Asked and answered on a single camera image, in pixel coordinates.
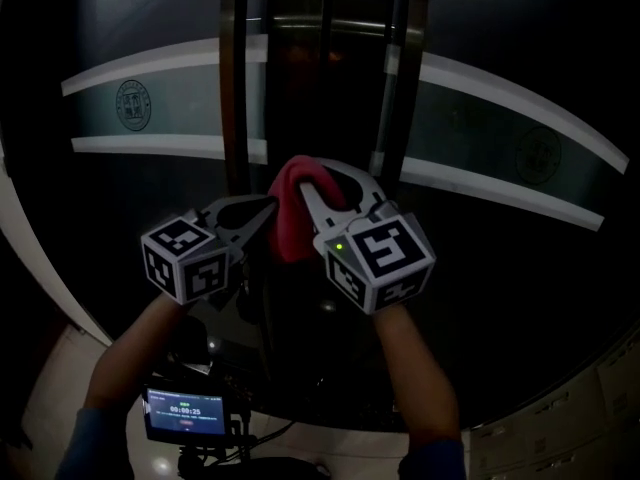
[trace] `circular logo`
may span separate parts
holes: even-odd
[[[549,128],[534,128],[527,133],[516,152],[520,177],[532,185],[549,180],[558,170],[562,149],[560,139]]]
[[[127,80],[118,89],[116,110],[120,122],[129,130],[142,130],[151,117],[151,98],[140,82]]]

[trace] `person's arm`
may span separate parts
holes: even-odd
[[[164,293],[151,302],[96,363],[84,407],[128,411],[186,312]]]
[[[402,305],[373,317],[391,376],[396,404],[409,429],[412,450],[443,439],[460,441],[458,402]]]

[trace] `white cube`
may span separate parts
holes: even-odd
[[[419,294],[431,274],[435,255],[407,218],[366,221],[325,244],[327,277],[367,314]]]
[[[178,303],[227,287],[228,248],[182,217],[145,233],[141,241],[147,278]]]

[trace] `wire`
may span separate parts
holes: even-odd
[[[260,446],[261,444],[264,444],[264,443],[266,443],[268,441],[271,441],[273,439],[276,439],[276,438],[280,437],[282,434],[284,434],[287,430],[289,430],[295,424],[296,424],[295,421],[291,421],[291,422],[287,423],[281,429],[276,430],[275,432],[272,432],[269,435],[261,437],[260,439],[258,439],[258,441],[255,444],[251,445],[249,448],[243,449],[242,447],[238,447],[238,451],[237,452],[233,452],[228,457],[226,457],[224,459],[220,459],[220,460],[214,462],[213,464],[211,464],[211,466],[207,466],[207,467],[217,466],[218,464],[223,464],[225,462],[229,462],[231,460],[237,459],[243,452],[247,452],[248,453],[251,450],[253,450],[255,447]]]

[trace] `black device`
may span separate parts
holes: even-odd
[[[225,448],[233,440],[231,404],[219,392],[158,380],[145,386],[142,398],[153,441]]]

